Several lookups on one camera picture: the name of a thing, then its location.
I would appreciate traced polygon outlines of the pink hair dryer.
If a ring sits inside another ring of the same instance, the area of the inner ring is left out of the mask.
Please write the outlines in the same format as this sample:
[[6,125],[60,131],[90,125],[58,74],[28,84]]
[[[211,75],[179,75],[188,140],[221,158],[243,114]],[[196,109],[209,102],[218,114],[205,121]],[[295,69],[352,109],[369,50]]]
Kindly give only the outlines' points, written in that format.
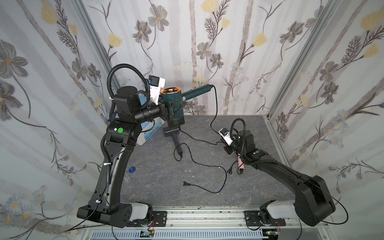
[[242,161],[242,158],[240,155],[238,155],[238,168],[237,168],[237,174],[242,175],[244,172],[244,163]]

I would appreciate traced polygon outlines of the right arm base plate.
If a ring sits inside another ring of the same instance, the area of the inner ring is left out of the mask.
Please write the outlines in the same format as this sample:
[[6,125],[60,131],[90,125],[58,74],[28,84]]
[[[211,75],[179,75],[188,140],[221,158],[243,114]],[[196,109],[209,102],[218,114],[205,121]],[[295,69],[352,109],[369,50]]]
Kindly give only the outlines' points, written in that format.
[[262,211],[244,211],[247,227],[281,227],[286,226],[284,219],[273,219]]

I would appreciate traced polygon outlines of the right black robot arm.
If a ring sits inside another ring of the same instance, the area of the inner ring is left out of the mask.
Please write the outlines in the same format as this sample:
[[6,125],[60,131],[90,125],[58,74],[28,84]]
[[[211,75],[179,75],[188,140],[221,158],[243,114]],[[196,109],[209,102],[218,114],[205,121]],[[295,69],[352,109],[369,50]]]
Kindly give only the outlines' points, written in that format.
[[241,131],[235,131],[233,127],[229,130],[222,128],[219,134],[227,154],[236,153],[243,166],[270,175],[295,195],[294,200],[272,200],[261,205],[259,220],[263,225],[270,225],[278,219],[298,219],[314,227],[336,211],[334,199],[320,176],[310,177],[297,172],[258,149],[247,128]]

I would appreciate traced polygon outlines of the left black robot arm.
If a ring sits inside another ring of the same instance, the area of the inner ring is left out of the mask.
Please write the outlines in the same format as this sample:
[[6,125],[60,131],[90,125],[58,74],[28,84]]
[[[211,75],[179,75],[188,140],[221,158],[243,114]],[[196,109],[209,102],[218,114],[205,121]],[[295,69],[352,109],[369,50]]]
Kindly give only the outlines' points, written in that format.
[[[111,82],[119,69],[134,71],[144,83],[145,89],[122,87],[113,92]],[[150,99],[150,87],[154,78],[146,79],[134,66],[118,64],[107,76],[107,87],[112,99],[110,124],[101,140],[104,156],[102,170],[95,191],[88,204],[80,207],[77,217],[85,221],[124,228],[148,225],[153,220],[153,208],[145,203],[122,203],[122,183],[129,159],[134,151],[142,123],[156,118],[167,121],[171,126],[184,123],[183,103],[174,99],[168,90],[159,95],[159,103]]]

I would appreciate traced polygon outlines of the dark green hair dryer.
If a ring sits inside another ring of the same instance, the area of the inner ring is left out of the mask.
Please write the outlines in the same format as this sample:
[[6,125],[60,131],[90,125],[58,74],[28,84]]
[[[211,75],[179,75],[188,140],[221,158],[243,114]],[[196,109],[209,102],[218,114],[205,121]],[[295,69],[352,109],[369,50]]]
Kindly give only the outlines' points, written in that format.
[[163,130],[165,137],[172,136],[175,146],[179,140],[177,134],[180,132],[180,126],[185,123],[184,107],[187,105],[187,100],[203,95],[214,88],[215,97],[217,99],[217,90],[214,85],[203,85],[194,90],[189,90],[182,93],[179,87],[170,87],[161,90],[161,98],[167,107],[169,115],[167,116],[168,126]]

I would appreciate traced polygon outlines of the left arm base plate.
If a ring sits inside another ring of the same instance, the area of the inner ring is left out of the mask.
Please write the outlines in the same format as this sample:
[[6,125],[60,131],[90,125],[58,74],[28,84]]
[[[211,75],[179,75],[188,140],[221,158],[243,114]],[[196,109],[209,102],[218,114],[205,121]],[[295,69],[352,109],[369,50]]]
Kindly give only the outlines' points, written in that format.
[[165,227],[167,216],[167,211],[149,211],[144,219],[130,221],[127,227]]

